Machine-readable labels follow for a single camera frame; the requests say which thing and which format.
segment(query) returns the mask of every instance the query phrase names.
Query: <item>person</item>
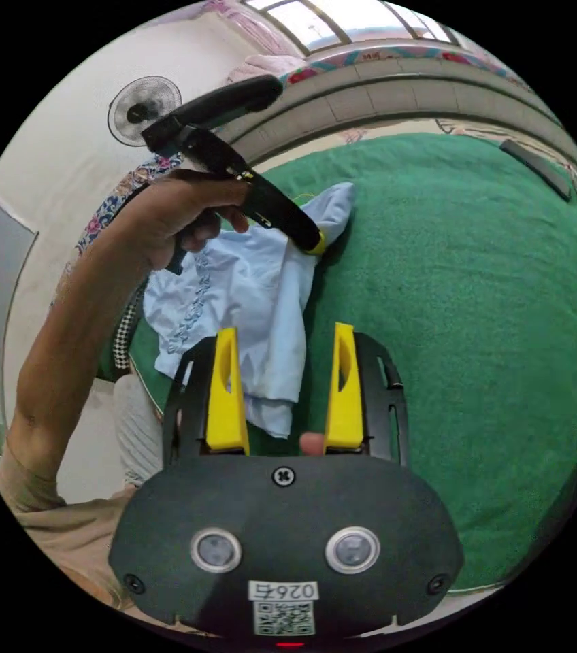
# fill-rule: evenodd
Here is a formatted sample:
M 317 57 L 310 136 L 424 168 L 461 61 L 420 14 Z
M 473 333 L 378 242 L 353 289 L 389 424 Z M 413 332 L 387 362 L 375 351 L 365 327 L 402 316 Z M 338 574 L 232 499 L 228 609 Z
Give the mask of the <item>person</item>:
M 187 182 L 171 172 L 124 206 L 77 262 L 35 339 L 18 376 L 1 459 L 1 496 L 46 556 L 94 598 L 158 626 L 165 624 L 134 606 L 108 563 L 125 505 L 161 470 L 161 424 L 138 377 L 126 375 L 114 387 L 124 488 L 110 499 L 69 505 L 57 493 L 56 478 L 100 353 L 130 296 L 151 271 L 169 264 L 176 233 L 204 209 L 217 208 L 236 231 L 246 231 L 247 220 L 237 207 L 247 191 L 245 182 Z M 200 224 L 182 242 L 187 251 L 200 251 L 220 231 L 216 218 Z M 306 433 L 301 449 L 322 453 L 323 436 Z M 182 624 L 173 627 L 196 632 Z

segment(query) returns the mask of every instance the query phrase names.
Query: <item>beige shirt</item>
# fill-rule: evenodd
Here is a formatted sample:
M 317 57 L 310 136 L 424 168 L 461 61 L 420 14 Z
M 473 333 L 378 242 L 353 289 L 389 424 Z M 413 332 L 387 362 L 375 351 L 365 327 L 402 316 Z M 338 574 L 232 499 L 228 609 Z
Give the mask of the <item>beige shirt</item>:
M 116 579 L 108 554 L 118 520 L 135 490 L 109 499 L 67 504 L 57 483 L 25 469 L 5 444 L 0 493 L 17 521 L 44 554 L 79 587 L 130 617 L 183 633 L 206 635 L 177 623 L 163 624 L 138 610 Z

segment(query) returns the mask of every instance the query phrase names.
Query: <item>label sticker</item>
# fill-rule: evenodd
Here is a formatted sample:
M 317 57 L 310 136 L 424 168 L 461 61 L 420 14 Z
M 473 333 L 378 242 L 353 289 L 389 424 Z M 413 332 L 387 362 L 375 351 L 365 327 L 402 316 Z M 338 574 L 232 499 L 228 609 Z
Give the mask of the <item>label sticker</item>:
M 318 583 L 248 582 L 248 600 L 254 610 L 255 635 L 290 637 L 315 635 L 314 601 Z
M 283 601 L 317 601 L 318 583 L 310 581 L 306 583 L 269 583 L 261 580 L 250 580 L 248 582 L 249 601 L 271 601 L 281 603 Z

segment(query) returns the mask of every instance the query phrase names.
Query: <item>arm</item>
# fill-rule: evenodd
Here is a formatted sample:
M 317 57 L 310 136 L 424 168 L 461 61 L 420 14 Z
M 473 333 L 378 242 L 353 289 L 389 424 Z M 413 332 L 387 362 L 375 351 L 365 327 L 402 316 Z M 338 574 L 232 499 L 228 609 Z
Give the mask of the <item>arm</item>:
M 152 267 L 117 222 L 87 249 L 50 310 L 19 373 L 10 450 L 53 480 L 78 425 L 99 357 Z
M 242 182 L 187 183 L 172 175 L 124 207 L 87 248 L 50 310 L 20 371 L 16 411 L 7 434 L 14 457 L 30 472 L 56 478 L 89 396 L 101 351 L 134 290 L 163 269 L 174 235 L 207 207 L 241 205 Z M 238 231 L 243 216 L 229 212 Z M 186 244 L 198 250 L 218 234 L 205 228 Z

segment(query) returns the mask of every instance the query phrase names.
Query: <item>screw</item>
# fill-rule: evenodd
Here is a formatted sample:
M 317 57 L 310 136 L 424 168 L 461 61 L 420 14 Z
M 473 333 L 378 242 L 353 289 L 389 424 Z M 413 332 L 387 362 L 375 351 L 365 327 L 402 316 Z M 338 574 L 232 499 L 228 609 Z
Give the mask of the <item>screw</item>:
M 287 488 L 293 485 L 295 481 L 295 472 L 290 467 L 278 467 L 273 472 L 273 483 L 281 488 Z
M 126 574 L 123 580 L 125 582 L 125 586 L 133 594 L 143 594 L 146 591 L 146 586 L 143 584 L 143 582 L 132 573 Z
M 440 594 L 445 585 L 447 585 L 448 576 L 445 573 L 441 573 L 438 576 L 434 576 L 427 585 L 427 594 L 436 595 Z

